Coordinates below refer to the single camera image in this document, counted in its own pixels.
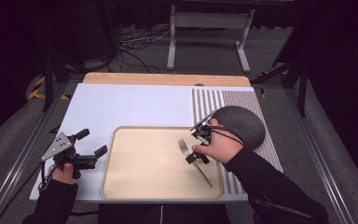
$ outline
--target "human hand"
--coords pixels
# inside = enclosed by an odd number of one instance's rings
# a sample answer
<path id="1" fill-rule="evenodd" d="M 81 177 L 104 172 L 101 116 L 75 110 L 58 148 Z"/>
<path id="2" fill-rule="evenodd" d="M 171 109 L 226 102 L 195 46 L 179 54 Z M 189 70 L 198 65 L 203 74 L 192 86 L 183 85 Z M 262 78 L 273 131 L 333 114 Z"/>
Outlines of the human hand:
<path id="1" fill-rule="evenodd" d="M 219 125 L 217 119 L 210 119 L 209 124 L 211 126 L 222 126 Z M 234 134 L 228 131 L 214 129 L 213 132 L 211 132 L 210 145 L 208 146 L 195 145 L 192 147 L 193 151 L 207 155 L 215 159 L 216 161 L 222 162 L 223 164 L 228 163 L 243 148 L 243 145 L 220 133 L 228 135 L 237 140 L 240 140 L 238 139 L 238 137 L 236 137 Z"/>
<path id="2" fill-rule="evenodd" d="M 73 178 L 73 174 L 74 174 L 74 165 L 71 163 L 66 163 L 63 166 L 62 170 L 61 169 L 54 170 L 52 178 L 64 184 L 74 185 L 75 181 Z"/>

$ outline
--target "fork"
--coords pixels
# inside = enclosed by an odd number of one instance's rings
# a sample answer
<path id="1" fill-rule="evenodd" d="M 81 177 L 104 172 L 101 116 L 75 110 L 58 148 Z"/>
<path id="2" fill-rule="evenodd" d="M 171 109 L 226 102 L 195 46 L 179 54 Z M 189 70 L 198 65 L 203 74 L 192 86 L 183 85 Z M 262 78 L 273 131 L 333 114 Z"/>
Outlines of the fork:
<path id="1" fill-rule="evenodd" d="M 190 152 L 190 150 L 188 150 L 187 145 L 186 145 L 185 141 L 183 140 L 183 138 L 180 139 L 178 142 L 179 142 L 179 147 L 180 147 L 182 153 L 183 153 L 186 157 L 189 156 L 189 155 L 191 155 L 191 152 Z M 197 171 L 199 172 L 200 176 L 202 177 L 202 179 L 204 180 L 204 182 L 205 182 L 205 184 L 208 186 L 208 188 L 211 189 L 211 188 L 213 187 L 213 185 L 212 185 L 211 181 L 208 179 L 208 177 L 206 177 L 205 173 L 202 172 L 202 170 L 201 170 L 200 167 L 196 164 L 195 161 L 193 161 L 193 162 L 191 162 L 191 163 L 196 167 Z"/>

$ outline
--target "gray sphere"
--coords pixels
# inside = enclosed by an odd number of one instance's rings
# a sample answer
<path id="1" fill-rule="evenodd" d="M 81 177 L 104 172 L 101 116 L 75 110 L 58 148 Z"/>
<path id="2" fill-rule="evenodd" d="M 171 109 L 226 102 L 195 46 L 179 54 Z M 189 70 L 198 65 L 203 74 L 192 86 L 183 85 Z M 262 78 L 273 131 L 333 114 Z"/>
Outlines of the gray sphere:
<path id="1" fill-rule="evenodd" d="M 266 129 L 263 121 L 252 111 L 236 106 L 224 106 L 212 115 L 219 124 L 237 133 L 245 144 L 245 149 L 254 150 L 263 144 Z"/>

